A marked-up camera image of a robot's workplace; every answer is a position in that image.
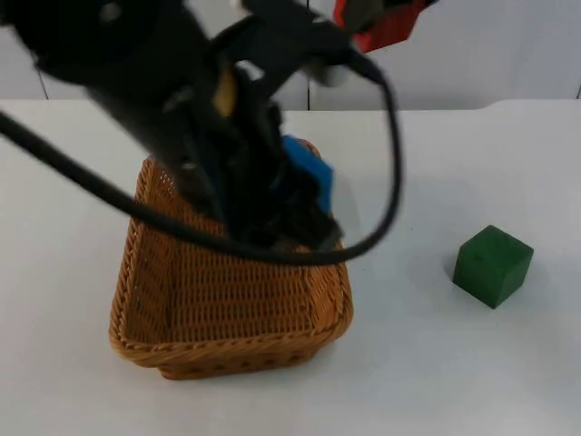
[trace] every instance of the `woven basket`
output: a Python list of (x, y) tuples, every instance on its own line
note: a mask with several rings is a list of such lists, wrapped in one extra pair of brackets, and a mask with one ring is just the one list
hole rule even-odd
[[(136, 199), (205, 232), (219, 224), (193, 213), (153, 160)], [(344, 264), (288, 268), (212, 253), (131, 220), (109, 337), (125, 359), (172, 380), (295, 365), (349, 327), (353, 305)]]

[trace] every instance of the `white wall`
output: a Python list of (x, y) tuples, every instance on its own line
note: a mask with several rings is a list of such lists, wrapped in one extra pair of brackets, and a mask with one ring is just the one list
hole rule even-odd
[(44, 98), (30, 53), (0, 27), (0, 98)]
[[(188, 0), (187, 3), (208, 35), (216, 35), (241, 18), (240, 13), (231, 7), (230, 0)], [(44, 76), (44, 83), (50, 98), (81, 98), (84, 96), (81, 88), (57, 82), (47, 76)], [(307, 90), (307, 78), (304, 75), (296, 74), (280, 90), (276, 99), (281, 102), (285, 109), (304, 110), (307, 109)]]
[[(330, 15), (335, 0), (311, 0)], [(581, 85), (581, 1), (441, 0), (411, 39), (372, 54), (406, 109), (475, 108), (508, 98), (575, 98)], [(377, 91), (351, 77), (313, 84), (312, 109), (379, 108)]]

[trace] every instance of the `white table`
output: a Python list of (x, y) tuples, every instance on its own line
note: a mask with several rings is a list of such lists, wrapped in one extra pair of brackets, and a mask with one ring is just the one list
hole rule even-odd
[[(87, 102), (2, 102), (134, 188), (144, 153)], [(171, 382), (109, 348), (127, 218), (0, 143), (0, 432), (18, 435), (573, 435), (581, 432), (581, 103), (402, 115), (394, 232), (349, 265), (356, 321), (303, 366)], [(386, 189), (380, 113), (291, 113), (340, 172), (349, 239)], [(492, 311), (449, 278), (493, 223), (536, 249)]]

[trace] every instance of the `black cable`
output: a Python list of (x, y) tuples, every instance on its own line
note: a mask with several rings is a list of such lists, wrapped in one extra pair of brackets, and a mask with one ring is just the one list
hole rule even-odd
[(293, 266), (331, 265), (360, 257), (376, 246), (389, 232), (400, 204), (403, 181), (403, 156), (395, 99), (387, 80), (369, 59), (353, 52), (350, 68), (376, 83), (383, 93), (391, 137), (392, 185), (389, 189), (388, 206), (378, 227), (359, 243), (344, 250), (327, 253), (280, 253), (253, 247), (199, 232), (154, 209), (137, 203), (126, 193), (108, 183), (97, 174), (82, 167), (67, 155), (59, 152), (22, 124), (0, 111), (0, 134), (12, 141), (39, 161), (47, 164), (62, 176), (78, 184), (88, 193), (100, 198), (112, 207), (128, 213), (142, 223), (172, 237), (195, 243), (215, 252), (229, 254), (246, 260)]

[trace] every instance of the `cube face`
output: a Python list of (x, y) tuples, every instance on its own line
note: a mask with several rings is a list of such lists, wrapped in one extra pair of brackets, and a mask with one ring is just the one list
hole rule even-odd
[(522, 286), (533, 249), (490, 225), (460, 247), (454, 283), (496, 309)]

